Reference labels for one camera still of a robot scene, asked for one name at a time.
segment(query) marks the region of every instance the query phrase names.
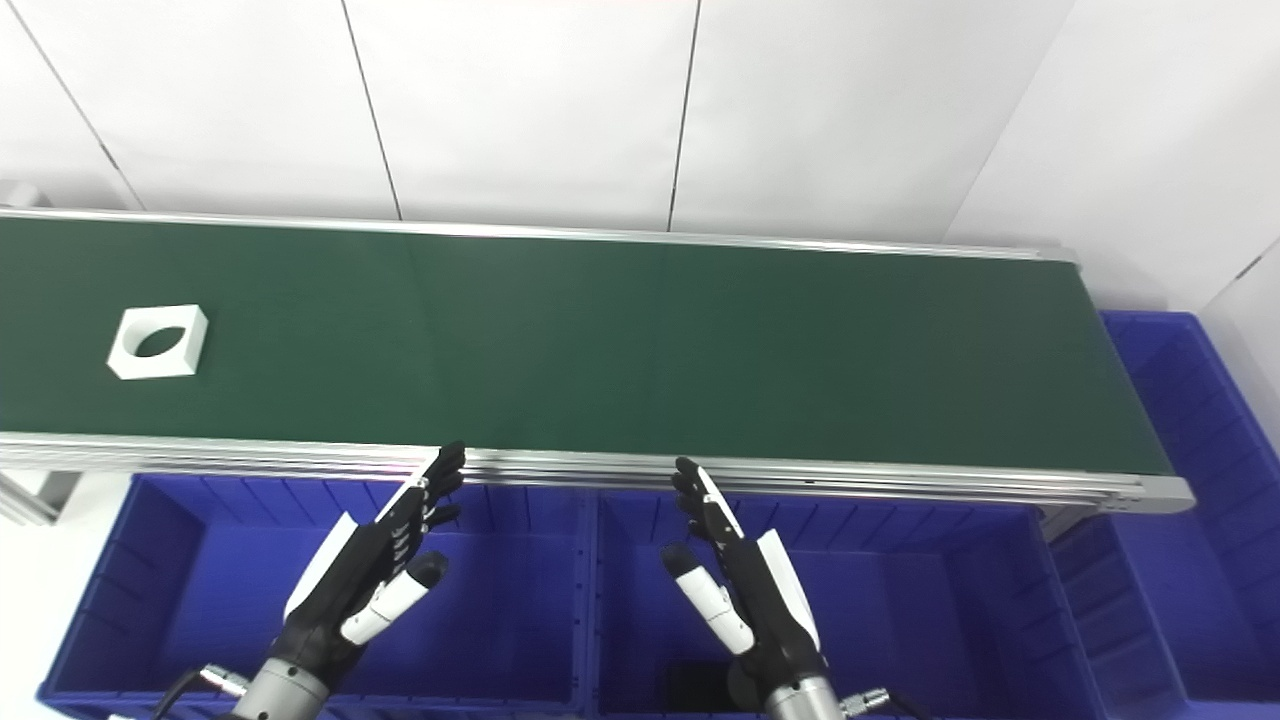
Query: white floor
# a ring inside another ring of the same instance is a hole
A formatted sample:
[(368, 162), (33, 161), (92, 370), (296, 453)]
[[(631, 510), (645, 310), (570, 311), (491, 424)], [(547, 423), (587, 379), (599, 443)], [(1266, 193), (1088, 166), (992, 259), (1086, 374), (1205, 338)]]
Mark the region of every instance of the white floor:
[[(29, 474), (6, 473), (24, 486)], [(81, 478), (52, 527), (17, 525), (0, 518), (0, 717), (64, 716), (36, 702), (63, 633), (124, 500), (129, 477)], [(23, 648), (24, 655), (19, 655)]]

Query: cable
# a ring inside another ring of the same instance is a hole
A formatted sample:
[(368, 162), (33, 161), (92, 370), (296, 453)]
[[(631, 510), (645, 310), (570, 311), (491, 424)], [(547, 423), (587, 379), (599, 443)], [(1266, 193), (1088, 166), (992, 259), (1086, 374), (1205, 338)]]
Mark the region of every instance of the cable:
[(929, 715), (928, 710), (916, 705), (911, 698), (901, 693), (890, 692), (888, 703), (892, 705), (893, 707), (897, 707), (902, 712), (910, 715), (911, 717), (915, 717), (915, 720), (933, 720), (933, 716)]
[(200, 670), (192, 667), (174, 680), (174, 683), (169, 685), (169, 689), (164, 692), (164, 697), (160, 698), (160, 702), (156, 703), (156, 708), (151, 711), (151, 720), (163, 720), (165, 714), (168, 714), (173, 707), (173, 703), (178, 702), (182, 693), (187, 692), (187, 688), (198, 679)]

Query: white block with hole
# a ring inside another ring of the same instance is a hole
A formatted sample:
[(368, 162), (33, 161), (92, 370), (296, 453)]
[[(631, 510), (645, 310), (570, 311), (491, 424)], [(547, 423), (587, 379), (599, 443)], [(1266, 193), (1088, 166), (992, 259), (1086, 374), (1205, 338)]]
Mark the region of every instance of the white block with hole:
[[(207, 327), (209, 320), (198, 305), (129, 307), (120, 318), (106, 364), (122, 380), (195, 375)], [(157, 355), (138, 357), (142, 341), (168, 328), (182, 328), (178, 342)]]

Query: blue plastic bin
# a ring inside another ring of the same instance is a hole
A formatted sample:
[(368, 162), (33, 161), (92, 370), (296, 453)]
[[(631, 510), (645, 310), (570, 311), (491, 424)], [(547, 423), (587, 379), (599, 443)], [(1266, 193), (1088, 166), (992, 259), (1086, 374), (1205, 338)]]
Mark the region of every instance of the blue plastic bin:
[[(252, 674), (285, 598), (342, 510), (367, 521), (393, 483), (138, 477), (40, 698), (78, 717), (148, 717), (205, 662)], [(584, 705), (595, 507), (570, 489), (471, 486), (428, 546), (445, 580), (369, 651), (326, 716), (552, 716)], [(195, 692), (174, 717), (230, 698)]]
[(1107, 708), (1280, 719), (1280, 462), (1193, 315), (1103, 319), (1198, 500), (1091, 520), (1055, 543)]
[[(762, 496), (733, 506), (749, 536), (781, 533), (837, 692), (887, 685), (940, 717), (1102, 717), (1033, 511)], [(658, 561), (686, 538), (669, 493), (602, 496), (599, 537), (593, 714), (730, 710), (677, 682), (694, 669), (722, 687), (727, 653)]]

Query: robotic hand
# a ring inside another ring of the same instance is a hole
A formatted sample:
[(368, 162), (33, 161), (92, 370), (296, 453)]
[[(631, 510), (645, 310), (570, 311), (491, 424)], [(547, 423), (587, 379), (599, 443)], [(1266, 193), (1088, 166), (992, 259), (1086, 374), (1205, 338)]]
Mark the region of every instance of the robotic hand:
[(218, 720), (311, 720), (355, 666), (365, 646), (421, 600), (448, 559), (417, 555), (422, 536), (458, 516), (438, 505), (462, 486), (466, 448), (442, 447), (399, 487), (372, 523), (343, 514), (302, 573), (284, 609), (284, 628), (252, 682), (216, 665), (183, 676), (156, 706), (160, 720), (195, 678), (239, 697)]
[(909, 700), (883, 688), (837, 700), (809, 601), (777, 530), (748, 539), (707, 470), (687, 457), (676, 460), (676, 505), (690, 516), (689, 532), (712, 544), (733, 596), (684, 543), (662, 548), (662, 561), (736, 656), (728, 674), (735, 703), (773, 720), (844, 720), (893, 703), (928, 720)]

